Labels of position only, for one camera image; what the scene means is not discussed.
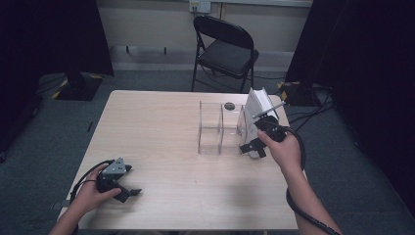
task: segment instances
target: wall outlet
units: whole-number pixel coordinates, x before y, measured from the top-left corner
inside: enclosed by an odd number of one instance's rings
[[[210,13],[210,1],[201,1],[200,13]]]
[[[201,1],[199,0],[191,0],[189,1],[189,12],[199,12],[201,9]]]
[[[210,13],[210,1],[190,0],[189,12]]]

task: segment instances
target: small dark object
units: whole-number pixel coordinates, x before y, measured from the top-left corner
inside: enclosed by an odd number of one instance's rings
[[[226,109],[227,111],[233,111],[233,110],[235,110],[235,105],[234,105],[234,103],[231,103],[231,102],[227,102],[227,103],[224,105],[224,107],[225,107],[225,109]]]
[[[91,121],[90,123],[89,123],[89,126],[88,126],[88,130],[86,131],[86,132],[89,132],[90,130],[91,130],[91,127],[92,127],[92,124],[94,123],[94,121]]]

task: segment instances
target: wooden table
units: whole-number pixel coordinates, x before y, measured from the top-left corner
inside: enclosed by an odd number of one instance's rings
[[[199,155],[200,102],[245,104],[245,94],[115,91],[73,183],[93,165],[123,157],[133,168],[119,183],[143,189],[124,204],[110,199],[80,229],[297,229],[286,182],[270,157]],[[274,105],[280,99],[271,96]],[[284,109],[278,109],[288,125]]]

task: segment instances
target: black curtain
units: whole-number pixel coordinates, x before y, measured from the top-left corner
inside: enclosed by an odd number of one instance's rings
[[[334,2],[313,1],[287,79],[333,87],[360,148],[415,214],[415,2]]]
[[[114,75],[95,0],[0,1],[0,134],[43,74],[66,70]]]

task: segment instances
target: gray carpet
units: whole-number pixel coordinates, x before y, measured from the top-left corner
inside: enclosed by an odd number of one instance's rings
[[[283,76],[281,72],[256,75]],[[44,100],[38,114],[10,146],[7,160],[0,164],[0,234],[46,234],[50,230],[59,214],[50,208],[67,196],[113,90],[190,91],[192,72],[116,71],[115,77],[104,79],[91,102],[51,99],[54,85],[61,79],[52,80],[59,76],[50,74],[41,79],[42,84],[51,82],[39,88]],[[202,71],[198,76],[215,83]],[[278,79],[255,81],[256,88],[264,86],[270,94],[277,91]],[[200,83],[196,91],[215,92]],[[286,107],[286,112],[289,119],[294,119],[297,113],[313,109]],[[305,169],[309,181],[345,234],[415,234],[413,217],[384,175],[355,147],[349,128],[335,109],[310,119],[299,134],[307,151]]]

